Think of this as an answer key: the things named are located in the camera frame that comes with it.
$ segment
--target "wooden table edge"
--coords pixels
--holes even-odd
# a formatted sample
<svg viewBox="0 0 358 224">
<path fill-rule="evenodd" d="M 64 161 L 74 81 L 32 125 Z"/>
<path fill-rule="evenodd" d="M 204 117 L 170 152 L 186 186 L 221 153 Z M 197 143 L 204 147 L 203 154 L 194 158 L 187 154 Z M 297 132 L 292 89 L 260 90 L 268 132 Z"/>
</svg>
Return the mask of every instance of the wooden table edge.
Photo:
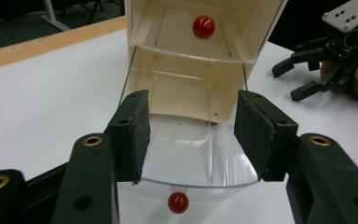
<svg viewBox="0 0 358 224">
<path fill-rule="evenodd" d="M 20 62 L 126 28 L 125 16 L 0 48 L 0 66 Z"/>
</svg>

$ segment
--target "plastic container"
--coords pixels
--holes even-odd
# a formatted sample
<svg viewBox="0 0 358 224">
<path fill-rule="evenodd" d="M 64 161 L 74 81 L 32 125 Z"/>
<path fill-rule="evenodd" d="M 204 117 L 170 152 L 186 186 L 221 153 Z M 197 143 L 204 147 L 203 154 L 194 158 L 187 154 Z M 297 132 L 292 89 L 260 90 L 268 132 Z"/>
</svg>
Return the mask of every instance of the plastic container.
<svg viewBox="0 0 358 224">
<path fill-rule="evenodd" d="M 126 0 L 130 69 L 122 99 L 150 90 L 151 139 L 143 180 L 132 188 L 166 197 L 229 196 L 257 181 L 234 136 L 237 92 L 285 0 Z M 207 39 L 194 20 L 213 19 Z"/>
</svg>

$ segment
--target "white tabletop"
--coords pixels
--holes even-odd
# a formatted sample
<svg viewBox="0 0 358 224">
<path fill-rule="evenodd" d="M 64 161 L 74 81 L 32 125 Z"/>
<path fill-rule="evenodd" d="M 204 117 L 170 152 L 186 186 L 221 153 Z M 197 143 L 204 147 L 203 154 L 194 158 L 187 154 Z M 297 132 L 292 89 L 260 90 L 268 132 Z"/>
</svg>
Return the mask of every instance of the white tabletop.
<svg viewBox="0 0 358 224">
<path fill-rule="evenodd" d="M 272 66 L 291 51 L 267 43 L 248 82 L 299 123 L 298 135 L 338 141 L 358 165 L 358 99 L 332 92 L 302 102 L 289 92 L 318 80 L 305 64 L 274 78 Z M 115 113 L 127 74 L 126 31 L 0 67 L 0 170 L 30 179 L 68 161 L 75 140 L 100 133 Z M 121 223 L 293 223 L 285 183 L 252 185 L 226 199 L 191 201 L 173 215 L 167 199 L 119 185 Z"/>
</svg>

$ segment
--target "dark floor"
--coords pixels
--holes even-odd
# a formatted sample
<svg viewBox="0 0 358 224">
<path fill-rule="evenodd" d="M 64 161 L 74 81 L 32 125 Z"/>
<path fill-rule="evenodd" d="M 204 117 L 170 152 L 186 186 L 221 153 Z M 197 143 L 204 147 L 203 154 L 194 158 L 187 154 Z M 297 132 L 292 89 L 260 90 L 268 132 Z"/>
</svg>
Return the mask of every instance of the dark floor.
<svg viewBox="0 0 358 224">
<path fill-rule="evenodd" d="M 86 4 L 88 8 L 92 8 L 93 5 L 93 2 Z M 56 10 L 57 21 L 73 29 L 87 25 L 91 15 L 91 12 L 81 5 L 69 7 L 63 18 L 62 8 L 55 7 L 54 9 Z M 43 15 L 46 15 L 46 12 L 42 10 L 16 16 L 10 20 L 0 19 L 0 48 L 59 33 L 60 30 L 41 19 Z M 98 7 L 92 23 L 113 19 L 118 16 L 119 5 L 110 0 L 105 0 L 103 1 L 103 12 Z"/>
</svg>

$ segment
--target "red ball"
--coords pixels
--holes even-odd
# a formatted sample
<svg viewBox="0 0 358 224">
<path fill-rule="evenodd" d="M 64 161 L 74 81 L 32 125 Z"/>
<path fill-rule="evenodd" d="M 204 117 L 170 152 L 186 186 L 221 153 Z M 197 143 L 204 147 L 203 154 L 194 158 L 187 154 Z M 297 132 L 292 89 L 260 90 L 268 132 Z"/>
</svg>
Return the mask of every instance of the red ball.
<svg viewBox="0 0 358 224">
<path fill-rule="evenodd" d="M 188 198 L 184 193 L 175 192 L 168 198 L 168 207 L 175 214 L 182 214 L 188 208 Z"/>
<path fill-rule="evenodd" d="M 208 39 L 214 33 L 214 21 L 211 17 L 202 15 L 193 22 L 193 33 L 199 39 Z"/>
</svg>

